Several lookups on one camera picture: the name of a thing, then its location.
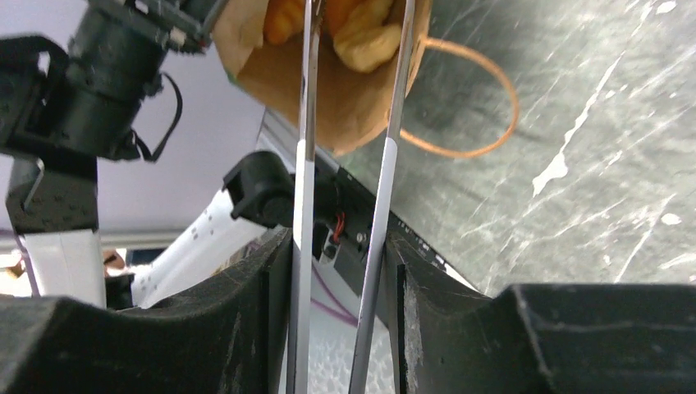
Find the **black plastic bracket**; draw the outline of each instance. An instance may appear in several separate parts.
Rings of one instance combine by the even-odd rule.
[[[97,230],[97,159],[69,152],[43,157],[12,164],[5,205],[14,231]]]
[[[261,226],[292,227],[295,182],[273,152],[253,152],[242,158],[224,178],[234,209],[232,218]]]
[[[211,44],[210,33],[222,7],[223,0],[196,0],[174,2],[165,0],[140,0],[146,10],[132,5],[135,2],[113,0],[87,0],[90,6],[98,7],[123,25],[138,34],[180,53],[202,53]],[[182,34],[183,41],[172,39],[174,29]]]
[[[224,178],[234,209],[232,218],[261,226],[292,227],[295,178],[273,152],[258,151],[242,158]],[[314,222],[331,226],[341,207],[341,192],[334,177],[314,180]]]
[[[104,285],[107,290],[107,308],[113,310],[133,308],[131,283],[133,283],[134,279],[134,273],[104,278]]]

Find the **countertop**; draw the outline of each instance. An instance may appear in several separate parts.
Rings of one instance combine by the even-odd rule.
[[[393,211],[490,296],[513,282],[696,282],[695,21],[684,0],[435,0],[430,35],[497,62],[520,124],[476,159],[401,141]],[[473,149],[510,117],[486,71],[428,51],[404,125]],[[372,191],[382,147],[339,159]]]

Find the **white ceiling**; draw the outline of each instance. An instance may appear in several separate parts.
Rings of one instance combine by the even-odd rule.
[[[66,46],[86,8],[84,0],[0,0],[0,36],[40,33]],[[222,177],[250,152],[263,107],[230,85],[214,50],[205,57],[171,53],[163,70],[184,96],[184,112],[157,164],[99,163],[99,218],[104,233],[171,231],[190,224],[222,185]],[[150,147],[171,121],[172,89],[145,102],[135,129]],[[11,158],[0,155],[4,201]],[[0,228],[9,228],[0,208]]]

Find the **metal rod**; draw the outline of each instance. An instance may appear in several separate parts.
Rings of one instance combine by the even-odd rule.
[[[217,0],[213,4],[213,6],[210,8],[210,11],[208,12],[208,15],[205,16],[203,24],[200,25],[198,34],[208,35],[213,31],[215,22],[218,21],[218,18],[220,17],[220,14],[222,14],[222,10],[225,8],[226,5],[227,0]]]
[[[317,111],[317,69],[324,0],[306,0],[300,86],[300,142],[295,172],[292,223],[292,286],[287,346],[287,394],[306,394],[309,370],[312,230],[314,227],[314,141]]]
[[[396,64],[396,81],[391,97],[391,111],[387,126],[387,139],[382,154],[382,169],[379,172],[377,201],[374,207],[373,226],[370,234],[368,262],[360,299],[358,332],[355,338],[353,366],[350,372],[349,394],[364,394],[368,377],[369,354],[374,330],[374,314],[382,271],[382,251],[387,238],[387,222],[392,204],[392,187],[396,170],[396,138],[401,131],[401,114],[406,96],[406,85],[413,52],[413,22],[415,0],[406,0],[404,25],[401,29],[401,46]]]
[[[21,236],[15,235],[15,241],[17,243],[17,248],[19,248],[22,259],[24,260],[24,266],[26,270],[26,276],[29,278],[29,287],[31,287],[31,296],[39,297],[41,293],[39,292],[39,284],[36,282],[36,274],[34,273],[34,265],[31,263],[31,257],[29,256],[29,251],[24,246],[24,240]]]

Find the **brown paper bag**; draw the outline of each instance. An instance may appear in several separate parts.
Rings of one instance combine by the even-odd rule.
[[[414,53],[411,57],[408,89],[413,84],[423,58],[419,37],[428,36],[433,0],[416,0],[414,14]],[[213,39],[227,72],[236,83],[261,103],[280,112],[298,125],[300,115],[300,79],[302,35],[287,43],[265,44],[255,48],[246,63],[231,50],[239,42],[235,30],[225,28],[235,17],[228,3],[213,32]],[[388,22],[401,23],[405,0],[395,0]],[[323,37],[318,59],[317,142],[336,155],[349,153],[376,138],[387,126],[392,89],[396,76],[396,56],[370,74],[351,71]]]
[[[236,76],[256,48],[263,47],[263,20],[268,0],[229,0],[213,28],[213,37],[225,70]]]

